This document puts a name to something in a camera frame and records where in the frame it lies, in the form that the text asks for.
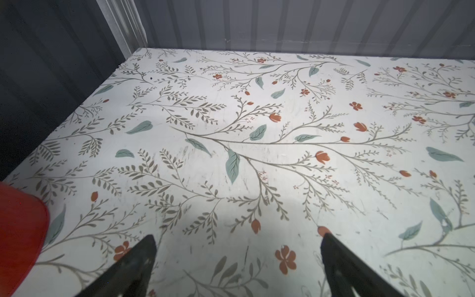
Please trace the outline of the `red ribbed utensil cup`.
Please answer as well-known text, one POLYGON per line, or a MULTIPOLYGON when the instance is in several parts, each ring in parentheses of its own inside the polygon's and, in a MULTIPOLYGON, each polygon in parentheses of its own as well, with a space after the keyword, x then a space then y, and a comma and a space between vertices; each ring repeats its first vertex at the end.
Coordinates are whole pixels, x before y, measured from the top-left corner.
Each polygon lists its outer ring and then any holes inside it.
POLYGON ((49 211, 37 197, 1 183, 1 296, 10 297, 42 250, 49 211))

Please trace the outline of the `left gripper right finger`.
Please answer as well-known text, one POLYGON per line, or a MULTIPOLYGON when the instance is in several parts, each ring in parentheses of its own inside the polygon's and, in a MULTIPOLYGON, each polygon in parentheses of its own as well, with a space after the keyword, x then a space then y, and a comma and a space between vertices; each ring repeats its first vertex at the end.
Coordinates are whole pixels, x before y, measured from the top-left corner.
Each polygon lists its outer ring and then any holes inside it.
POLYGON ((320 250, 333 297, 402 296, 331 233, 324 235, 320 250))

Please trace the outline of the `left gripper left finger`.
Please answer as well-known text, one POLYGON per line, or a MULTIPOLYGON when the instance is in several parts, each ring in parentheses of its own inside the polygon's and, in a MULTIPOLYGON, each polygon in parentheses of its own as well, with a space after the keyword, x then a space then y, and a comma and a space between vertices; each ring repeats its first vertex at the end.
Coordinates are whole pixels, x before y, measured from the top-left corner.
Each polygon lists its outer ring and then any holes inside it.
POLYGON ((157 255, 153 235, 147 235, 77 297, 145 297, 157 255))

